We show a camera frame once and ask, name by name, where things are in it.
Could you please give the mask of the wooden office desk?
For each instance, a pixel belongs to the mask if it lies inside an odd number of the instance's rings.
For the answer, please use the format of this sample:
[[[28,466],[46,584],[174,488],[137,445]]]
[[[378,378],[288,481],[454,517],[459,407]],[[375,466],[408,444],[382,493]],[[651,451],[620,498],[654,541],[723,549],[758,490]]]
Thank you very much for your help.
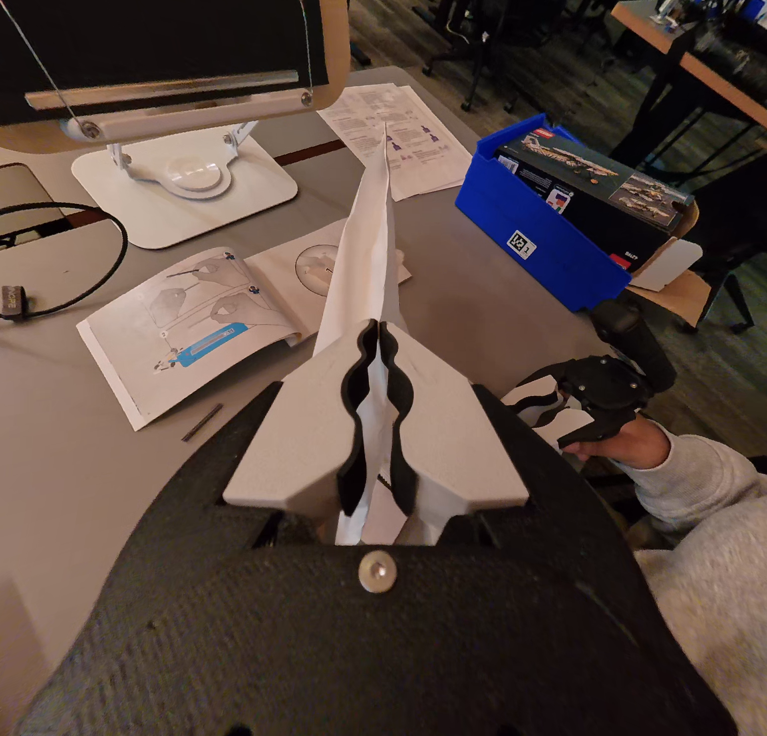
[[[693,54],[693,28],[684,26],[677,32],[667,32],[664,24],[651,20],[654,6],[652,0],[619,2],[611,13],[628,32],[662,54],[663,60],[632,129],[610,157],[638,167],[666,137],[704,107],[733,108],[736,115],[766,127],[765,106]]]

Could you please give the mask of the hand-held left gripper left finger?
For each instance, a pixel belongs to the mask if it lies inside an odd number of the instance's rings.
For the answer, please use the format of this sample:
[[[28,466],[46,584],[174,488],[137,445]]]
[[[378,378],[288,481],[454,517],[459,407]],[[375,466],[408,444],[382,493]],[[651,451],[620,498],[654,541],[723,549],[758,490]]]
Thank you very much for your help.
[[[227,504],[306,518],[353,514],[368,475],[358,408],[370,391],[378,338],[378,321],[361,321],[276,383],[223,492]]]

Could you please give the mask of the white paper bag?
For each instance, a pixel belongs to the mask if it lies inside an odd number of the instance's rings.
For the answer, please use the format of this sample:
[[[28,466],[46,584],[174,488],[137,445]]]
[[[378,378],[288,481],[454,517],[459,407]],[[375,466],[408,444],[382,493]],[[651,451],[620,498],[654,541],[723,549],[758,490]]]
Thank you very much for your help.
[[[374,319],[403,325],[386,127],[383,124],[378,130],[377,147],[341,234],[314,356],[360,321]],[[370,391],[360,405],[367,483],[357,509],[351,515],[340,514],[335,538],[338,545],[361,543],[370,508],[374,516],[384,514],[373,496],[378,475],[387,477],[389,473],[395,416],[387,396],[388,371],[380,358],[378,342],[373,348],[374,361],[368,369]]]

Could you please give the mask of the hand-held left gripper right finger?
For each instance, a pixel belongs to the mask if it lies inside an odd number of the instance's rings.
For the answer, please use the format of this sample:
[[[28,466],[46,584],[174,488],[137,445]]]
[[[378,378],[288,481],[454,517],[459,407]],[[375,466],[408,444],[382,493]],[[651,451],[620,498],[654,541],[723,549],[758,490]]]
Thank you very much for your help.
[[[471,382],[387,322],[381,358],[397,411],[390,483],[407,517],[397,541],[437,541],[451,518],[525,505],[529,492]]]

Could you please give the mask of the black lego axle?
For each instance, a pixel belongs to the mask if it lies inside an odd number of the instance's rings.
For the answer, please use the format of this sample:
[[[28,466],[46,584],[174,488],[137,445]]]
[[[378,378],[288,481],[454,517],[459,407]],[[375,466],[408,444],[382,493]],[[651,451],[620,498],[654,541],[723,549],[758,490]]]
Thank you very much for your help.
[[[217,403],[204,415],[188,432],[181,438],[181,441],[188,443],[194,439],[194,437],[203,430],[216,415],[218,415],[224,407],[223,403]]]

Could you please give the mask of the person's grey sweatshirt torso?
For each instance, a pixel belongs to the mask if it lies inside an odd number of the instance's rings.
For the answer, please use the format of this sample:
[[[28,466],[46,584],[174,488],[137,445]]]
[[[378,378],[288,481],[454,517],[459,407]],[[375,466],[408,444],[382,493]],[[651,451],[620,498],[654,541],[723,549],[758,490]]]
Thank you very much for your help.
[[[739,734],[766,734],[765,497],[714,513],[673,550],[635,557],[667,626]]]

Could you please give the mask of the grey flat pad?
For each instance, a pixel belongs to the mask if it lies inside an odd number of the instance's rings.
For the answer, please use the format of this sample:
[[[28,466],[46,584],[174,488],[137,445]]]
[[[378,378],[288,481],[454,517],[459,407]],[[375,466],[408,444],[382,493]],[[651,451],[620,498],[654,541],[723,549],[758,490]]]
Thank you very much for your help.
[[[21,163],[1,166],[1,208],[50,202],[51,197],[28,166]],[[62,219],[63,214],[58,208],[31,208],[4,214],[1,217],[1,236],[30,232],[37,226]]]

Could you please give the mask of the printed paper leaflet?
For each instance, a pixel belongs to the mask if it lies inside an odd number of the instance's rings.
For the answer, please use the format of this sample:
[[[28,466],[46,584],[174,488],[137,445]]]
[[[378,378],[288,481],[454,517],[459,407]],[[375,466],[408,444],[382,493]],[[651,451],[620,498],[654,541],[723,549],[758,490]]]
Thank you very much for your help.
[[[463,185],[472,154],[409,86],[347,87],[318,114],[364,166],[386,138],[395,202]]]

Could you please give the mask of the person's right hand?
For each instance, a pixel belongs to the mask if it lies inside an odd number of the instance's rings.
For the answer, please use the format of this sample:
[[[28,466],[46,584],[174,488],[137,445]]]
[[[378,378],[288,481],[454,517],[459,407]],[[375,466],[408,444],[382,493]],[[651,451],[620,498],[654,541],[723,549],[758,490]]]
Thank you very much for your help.
[[[638,414],[615,436],[599,442],[572,443],[564,447],[563,452],[583,462],[599,457],[643,471],[665,463],[671,448],[666,432],[654,421]]]

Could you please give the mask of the blue plastic bin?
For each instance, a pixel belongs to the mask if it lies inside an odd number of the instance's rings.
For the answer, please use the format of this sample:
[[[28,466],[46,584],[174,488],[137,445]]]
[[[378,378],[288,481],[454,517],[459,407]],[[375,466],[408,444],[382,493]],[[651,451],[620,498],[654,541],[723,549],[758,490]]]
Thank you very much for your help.
[[[455,205],[567,309],[591,310],[618,298],[630,274],[495,157],[538,128],[578,141],[543,113],[479,139]]]

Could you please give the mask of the person's right forearm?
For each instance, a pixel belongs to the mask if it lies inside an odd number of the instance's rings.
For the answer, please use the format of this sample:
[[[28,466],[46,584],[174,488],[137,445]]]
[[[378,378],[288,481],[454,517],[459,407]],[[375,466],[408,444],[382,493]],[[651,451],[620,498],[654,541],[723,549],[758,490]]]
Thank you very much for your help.
[[[651,469],[613,460],[637,487],[658,529],[694,548],[765,557],[766,476],[752,460],[705,437],[673,435],[666,459]]]

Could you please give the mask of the dark lego set box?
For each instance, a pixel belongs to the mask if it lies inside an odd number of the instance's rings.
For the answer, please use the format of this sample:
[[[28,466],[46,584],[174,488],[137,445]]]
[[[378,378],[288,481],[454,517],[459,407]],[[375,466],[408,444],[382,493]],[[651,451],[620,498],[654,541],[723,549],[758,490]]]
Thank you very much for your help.
[[[630,290],[697,324],[710,289],[691,271],[703,255],[686,239],[699,217],[692,194],[543,127],[494,157],[627,271]]]

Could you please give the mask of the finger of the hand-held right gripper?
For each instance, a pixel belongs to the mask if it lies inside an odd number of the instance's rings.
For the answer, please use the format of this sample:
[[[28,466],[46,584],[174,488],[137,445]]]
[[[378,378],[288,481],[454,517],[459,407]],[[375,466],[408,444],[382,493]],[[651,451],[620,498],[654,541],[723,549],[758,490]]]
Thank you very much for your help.
[[[555,377],[543,376],[521,383],[503,397],[504,405],[559,405],[562,403]]]
[[[573,432],[594,423],[580,408],[572,408],[561,396],[526,396],[515,404],[516,415],[530,428]]]

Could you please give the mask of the black office chair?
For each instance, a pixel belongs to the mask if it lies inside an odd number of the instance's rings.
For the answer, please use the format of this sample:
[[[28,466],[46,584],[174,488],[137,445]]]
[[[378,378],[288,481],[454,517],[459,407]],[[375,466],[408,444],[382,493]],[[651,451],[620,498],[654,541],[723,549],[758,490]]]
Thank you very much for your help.
[[[701,319],[725,289],[743,319],[731,331],[741,334],[755,322],[735,270],[766,252],[766,156],[698,188],[695,203],[699,217],[688,239],[703,255],[691,269],[710,289]]]
[[[540,48],[551,40],[562,22],[568,0],[439,0],[431,12],[413,11],[446,41],[449,49],[423,65],[430,76],[438,62],[466,61],[472,82],[461,103],[469,112],[483,75],[505,78],[510,51]]]

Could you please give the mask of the open instruction booklet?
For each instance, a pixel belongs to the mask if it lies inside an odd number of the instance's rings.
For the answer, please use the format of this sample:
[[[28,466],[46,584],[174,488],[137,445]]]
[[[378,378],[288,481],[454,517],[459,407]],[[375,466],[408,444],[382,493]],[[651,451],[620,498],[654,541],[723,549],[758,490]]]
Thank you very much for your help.
[[[160,271],[77,329],[138,431],[274,343],[321,326],[343,218],[244,258],[217,246]]]

